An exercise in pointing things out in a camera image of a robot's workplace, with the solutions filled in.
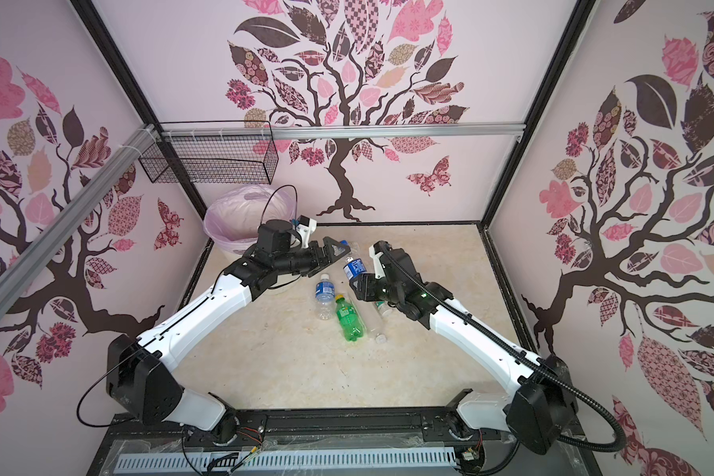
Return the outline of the green soda bottle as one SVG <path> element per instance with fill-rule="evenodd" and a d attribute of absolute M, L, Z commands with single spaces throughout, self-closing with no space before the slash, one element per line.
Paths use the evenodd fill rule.
<path fill-rule="evenodd" d="M 344 338 L 354 342 L 364 336 L 365 330 L 356 307 L 344 295 L 335 297 L 335 311 Z"/>

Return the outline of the clear bottle green red label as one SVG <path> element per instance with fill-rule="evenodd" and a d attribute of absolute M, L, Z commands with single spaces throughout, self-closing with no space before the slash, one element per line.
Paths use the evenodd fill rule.
<path fill-rule="evenodd" d="M 376 309 L 381 317 L 388 317 L 392 313 L 392 307 L 386 301 L 378 301 Z"/>

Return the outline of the tall frosted clear bottle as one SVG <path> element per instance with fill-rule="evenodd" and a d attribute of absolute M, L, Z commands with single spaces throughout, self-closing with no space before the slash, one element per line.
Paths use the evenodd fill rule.
<path fill-rule="evenodd" d="M 383 344 L 388 341 L 385 333 L 383 317 L 381 317 L 377 307 L 372 303 L 365 303 L 362 307 L 361 317 L 366 326 L 368 335 L 377 343 Z"/>

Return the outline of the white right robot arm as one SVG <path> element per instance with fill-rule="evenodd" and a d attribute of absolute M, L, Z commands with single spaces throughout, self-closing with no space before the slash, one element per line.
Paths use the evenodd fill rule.
<path fill-rule="evenodd" d="M 471 393 L 453 406 L 468 428 L 509 432 L 531 452 L 545 455 L 574 421 L 577 398 L 541 374 L 545 371 L 569 385 L 567 365 L 505 339 L 468 313 L 446 288 L 408 279 L 392 284 L 372 273 L 352 278 L 349 285 L 360 301 L 384 301 L 454 343 L 503 388 L 500 397 Z"/>

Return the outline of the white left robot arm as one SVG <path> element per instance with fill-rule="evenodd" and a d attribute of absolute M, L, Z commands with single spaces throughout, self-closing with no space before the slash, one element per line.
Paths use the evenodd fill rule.
<path fill-rule="evenodd" d="M 274 251 L 252 246 L 223 269 L 215 284 L 175 315 L 108 348 L 105 390 L 141 424 L 174 422 L 225 445 L 236 438 L 237 411 L 224 400 L 182 386 L 173 375 L 182 359 L 228 317 L 277 286 L 281 275 L 313 277 L 350 252 L 330 237 L 305 248 Z"/>

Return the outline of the small water bottle blue label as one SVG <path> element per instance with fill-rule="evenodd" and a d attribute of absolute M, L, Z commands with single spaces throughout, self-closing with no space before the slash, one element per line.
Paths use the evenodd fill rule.
<path fill-rule="evenodd" d="M 329 274 L 322 274 L 315 285 L 315 301 L 317 316 L 322 321 L 328 321 L 335 315 L 335 287 Z"/>

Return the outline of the blue cap water bottle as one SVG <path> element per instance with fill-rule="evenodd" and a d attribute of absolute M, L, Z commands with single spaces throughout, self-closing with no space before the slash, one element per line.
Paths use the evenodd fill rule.
<path fill-rule="evenodd" d="M 342 240 L 341 244 L 349 248 L 349 252 L 344 257 L 343 272 L 347 283 L 353 278 L 363 275 L 367 272 L 366 266 L 361 258 L 361 252 L 358 244 L 352 244 L 347 240 Z"/>

